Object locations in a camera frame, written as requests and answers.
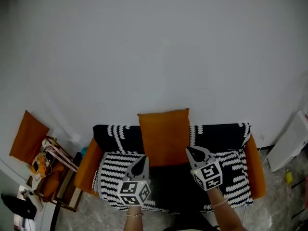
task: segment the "floor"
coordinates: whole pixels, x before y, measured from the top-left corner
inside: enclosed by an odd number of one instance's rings
[[[268,151],[261,151],[264,161]],[[270,172],[267,160],[264,162],[267,192],[266,196],[257,199],[251,206],[235,209],[244,227],[249,231],[292,231],[300,220],[308,219],[308,212],[291,220],[291,216],[304,208],[305,184],[291,190],[285,183],[285,171],[293,174],[293,183],[299,182],[308,175],[308,157],[305,151],[294,158],[287,167],[274,173]],[[215,217],[206,214],[210,223],[215,224]],[[61,209],[56,223],[56,231],[117,231],[123,230],[126,213],[109,206],[107,201],[83,194],[78,211],[73,213]],[[143,225],[145,231],[162,231],[172,225],[173,215],[161,212],[144,211]]]

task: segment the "bracelet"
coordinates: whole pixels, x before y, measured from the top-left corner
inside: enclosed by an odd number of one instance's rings
[[[128,214],[128,213],[127,213],[127,215],[128,215],[129,217],[142,217],[142,216],[143,216],[142,213],[141,213],[141,214],[136,214],[136,215],[131,215],[131,214]]]
[[[216,205],[211,205],[212,209],[217,208],[221,205],[224,205],[225,203],[227,203],[228,199],[225,198],[223,201],[221,201],[220,203],[216,204]]]

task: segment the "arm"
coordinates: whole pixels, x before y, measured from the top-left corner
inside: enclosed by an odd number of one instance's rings
[[[128,214],[129,215],[141,214],[141,207],[130,205],[128,207]],[[124,231],[143,231],[142,217],[127,216],[124,226]]]
[[[217,205],[224,201],[224,197],[217,187],[207,191],[211,205]],[[214,213],[221,231],[245,231],[236,212],[228,203],[214,208]]]

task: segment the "sofa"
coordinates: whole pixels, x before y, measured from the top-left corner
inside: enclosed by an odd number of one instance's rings
[[[265,179],[263,175],[262,164],[258,154],[257,146],[253,136],[245,146],[245,154],[248,168],[248,180],[252,199],[258,199],[265,195]],[[98,196],[92,189],[92,183],[95,172],[103,156],[103,150],[98,146],[93,138],[84,155],[79,170],[75,177],[75,186],[82,191]]]

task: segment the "person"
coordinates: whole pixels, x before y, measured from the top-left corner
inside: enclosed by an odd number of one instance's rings
[[[230,207],[220,190],[212,188],[207,192],[211,202],[217,223],[221,231],[245,231],[236,212]],[[174,226],[165,231],[197,230],[211,231],[216,230],[201,213],[187,213],[176,217]],[[140,206],[128,207],[128,215],[124,226],[124,231],[143,231],[142,213]]]

